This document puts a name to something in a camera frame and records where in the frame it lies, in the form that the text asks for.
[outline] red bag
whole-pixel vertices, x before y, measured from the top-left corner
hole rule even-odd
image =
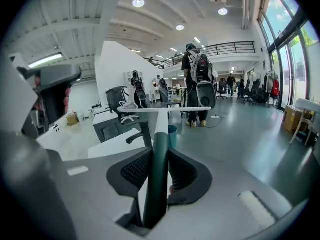
[[[277,79],[273,80],[273,87],[272,87],[272,91],[271,91],[271,95],[273,97],[278,97],[279,96],[279,81]]]

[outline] tree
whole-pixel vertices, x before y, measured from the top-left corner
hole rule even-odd
[[[306,46],[311,46],[313,45],[316,41],[314,41],[307,33],[307,30],[305,28],[301,29],[302,31],[302,35],[303,35],[303,39],[305,42]],[[300,38],[297,35],[291,42],[290,42],[290,46],[294,47],[296,44],[300,43]]]

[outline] desk surface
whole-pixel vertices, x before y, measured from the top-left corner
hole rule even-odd
[[[130,150],[135,150],[139,148],[144,148],[145,143],[142,137],[135,139],[131,144],[126,143],[126,139],[139,133],[136,128],[121,134],[117,137],[109,139],[99,145],[89,148],[88,158],[101,158],[105,156],[111,156],[122,152],[127,152]]]
[[[117,113],[114,113],[114,112],[110,113],[110,111],[106,111],[106,112],[95,115],[93,119],[93,125],[97,125],[115,118],[118,118]]]

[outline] jeans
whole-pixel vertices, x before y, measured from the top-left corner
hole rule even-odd
[[[187,89],[188,89],[188,108],[198,108],[199,101],[198,101],[198,94],[197,94],[197,84],[194,83],[194,86],[192,87],[192,83],[191,83],[191,86],[188,86]],[[192,111],[189,113],[188,121],[196,122],[197,114],[199,114],[200,122],[202,122],[207,119],[208,111]]]
[[[134,93],[134,102],[138,106],[138,109],[142,109],[141,104],[142,104],[143,108],[145,108],[145,109],[148,108],[145,100],[141,100],[141,103],[140,103],[140,99],[137,94],[137,91],[135,91],[135,93]]]
[[[232,85],[229,85],[229,89],[228,89],[228,94],[230,94],[230,91],[231,91],[231,96],[234,95],[234,86]]]

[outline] recessed light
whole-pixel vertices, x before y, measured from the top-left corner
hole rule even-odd
[[[59,59],[59,58],[62,58],[62,54],[61,53],[58,53],[58,54],[55,54],[55,55],[51,55],[49,57],[46,57],[46,58],[42,58],[42,59],[39,59],[38,61],[36,62],[33,62],[31,64],[28,65],[28,67],[30,69],[33,69],[41,64],[44,64],[44,63],[47,63],[47,62],[50,62],[50,61],[53,61],[53,60],[56,60],[56,59]]]
[[[222,16],[227,15],[228,14],[228,10],[226,8],[221,8],[218,13]]]
[[[133,0],[132,2],[134,7],[142,7],[145,5],[145,1],[144,0]]]
[[[200,40],[197,37],[195,37],[194,40],[196,40],[198,42],[198,44],[201,43]]]
[[[175,29],[181,31],[181,30],[185,29],[185,26],[184,25],[178,25],[178,26],[175,27]]]

